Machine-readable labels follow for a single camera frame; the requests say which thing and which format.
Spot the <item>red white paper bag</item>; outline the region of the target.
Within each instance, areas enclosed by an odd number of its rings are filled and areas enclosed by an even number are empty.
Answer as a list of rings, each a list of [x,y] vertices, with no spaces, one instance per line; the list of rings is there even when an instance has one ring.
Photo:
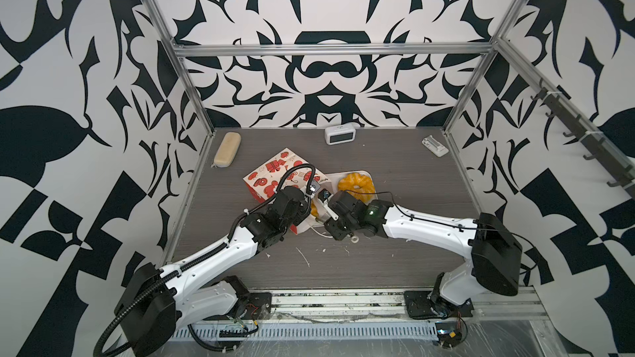
[[[292,152],[289,148],[281,150],[277,155],[267,160],[266,163],[251,171],[243,178],[251,195],[259,202],[263,203],[267,198],[272,197],[279,185],[282,176],[290,169],[297,165],[306,164],[307,161]],[[284,182],[284,187],[294,186],[306,190],[306,184],[309,181],[309,168],[295,170]],[[308,230],[312,230],[305,221],[300,225],[291,226],[291,231],[300,234]]]

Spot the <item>steel tongs white tips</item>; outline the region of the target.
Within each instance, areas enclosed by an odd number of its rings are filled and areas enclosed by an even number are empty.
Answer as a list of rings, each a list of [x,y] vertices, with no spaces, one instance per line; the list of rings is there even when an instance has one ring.
[[[335,213],[327,203],[317,200],[316,203],[318,219],[322,222],[327,233],[336,241],[343,241],[349,238],[354,244],[359,242],[359,237],[347,226],[344,217]]]

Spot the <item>fake ring bread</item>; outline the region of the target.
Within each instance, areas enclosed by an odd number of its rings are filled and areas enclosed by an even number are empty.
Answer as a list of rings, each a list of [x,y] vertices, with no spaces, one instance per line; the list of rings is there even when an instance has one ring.
[[[368,175],[349,173],[337,184],[338,191],[345,191],[364,203],[370,203],[377,198],[375,185]]]

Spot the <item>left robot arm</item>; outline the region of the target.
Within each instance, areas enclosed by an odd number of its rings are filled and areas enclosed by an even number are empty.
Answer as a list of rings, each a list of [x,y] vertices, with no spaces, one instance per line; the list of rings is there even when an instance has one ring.
[[[118,356],[131,350],[136,356],[148,356],[182,327],[207,317],[239,314],[238,302],[249,294],[243,283],[234,277],[215,285],[210,281],[283,241],[291,226],[309,216],[318,190],[316,173],[311,164],[292,167],[282,175],[275,193],[240,214],[226,236],[180,262],[138,269],[93,354]]]

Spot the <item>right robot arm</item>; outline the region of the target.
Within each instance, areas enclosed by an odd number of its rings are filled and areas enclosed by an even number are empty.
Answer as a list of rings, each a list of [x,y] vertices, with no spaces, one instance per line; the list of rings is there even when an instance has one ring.
[[[431,291],[405,292],[410,318],[459,317],[472,309],[473,297],[487,292],[518,295],[523,247],[496,216],[445,218],[404,208],[392,199],[365,203],[361,196],[356,191],[318,194],[315,204],[324,210],[324,227],[333,239],[363,234],[417,241],[464,259],[453,271],[438,274]]]

